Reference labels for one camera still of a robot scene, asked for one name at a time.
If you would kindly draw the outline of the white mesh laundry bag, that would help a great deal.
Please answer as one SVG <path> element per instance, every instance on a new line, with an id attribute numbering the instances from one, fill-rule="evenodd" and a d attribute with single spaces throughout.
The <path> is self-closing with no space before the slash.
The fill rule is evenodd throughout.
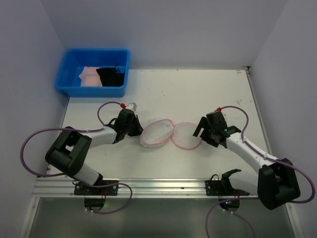
<path id="1" fill-rule="evenodd" d="M 191 122 L 174 124 L 170 119 L 154 119 L 144 123 L 140 143 L 145 148 L 159 148 L 171 141 L 182 150 L 198 148 L 202 140 L 194 137 L 196 125 Z"/>

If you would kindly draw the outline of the black garment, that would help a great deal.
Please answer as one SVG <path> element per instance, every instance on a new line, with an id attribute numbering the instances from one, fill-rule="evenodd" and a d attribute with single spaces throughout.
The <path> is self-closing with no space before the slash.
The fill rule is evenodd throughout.
<path id="1" fill-rule="evenodd" d="M 124 84 L 125 73 L 120 70 L 118 64 L 114 67 L 102 67 L 96 69 L 103 87 L 120 87 Z"/>

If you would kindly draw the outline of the pink bra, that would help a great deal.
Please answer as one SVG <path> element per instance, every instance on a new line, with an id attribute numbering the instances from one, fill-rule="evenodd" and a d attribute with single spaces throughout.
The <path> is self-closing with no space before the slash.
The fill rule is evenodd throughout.
<path id="1" fill-rule="evenodd" d="M 99 67 L 89 67 L 83 68 L 83 71 L 79 74 L 81 80 L 81 87 L 102 87 L 102 82 L 99 74 L 97 73 Z"/>

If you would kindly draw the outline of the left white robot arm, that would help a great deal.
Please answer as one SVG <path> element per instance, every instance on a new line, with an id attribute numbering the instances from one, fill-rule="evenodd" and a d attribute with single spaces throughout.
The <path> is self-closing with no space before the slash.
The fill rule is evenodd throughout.
<path id="1" fill-rule="evenodd" d="M 139 136 L 143 128 L 133 109 L 122 109 L 113 125 L 105 125 L 96 132 L 80 132 L 65 128 L 45 156 L 45 161 L 65 175 L 92 187 L 101 187 L 103 176 L 85 163 L 90 149 L 116 144 L 125 136 Z"/>

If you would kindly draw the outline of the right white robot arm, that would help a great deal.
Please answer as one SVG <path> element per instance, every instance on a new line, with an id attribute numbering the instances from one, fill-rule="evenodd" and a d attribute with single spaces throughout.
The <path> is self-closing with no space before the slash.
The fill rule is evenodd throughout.
<path id="1" fill-rule="evenodd" d="M 194 133 L 207 144 L 219 145 L 243 159 L 256 176 L 241 169 L 232 169 L 221 175 L 220 180 L 205 182 L 208 196 L 257 196 L 269 210 L 288 203 L 301 195 L 293 164 L 288 159 L 273 157 L 242 136 L 235 126 L 228 126 L 220 111 L 201 117 Z"/>

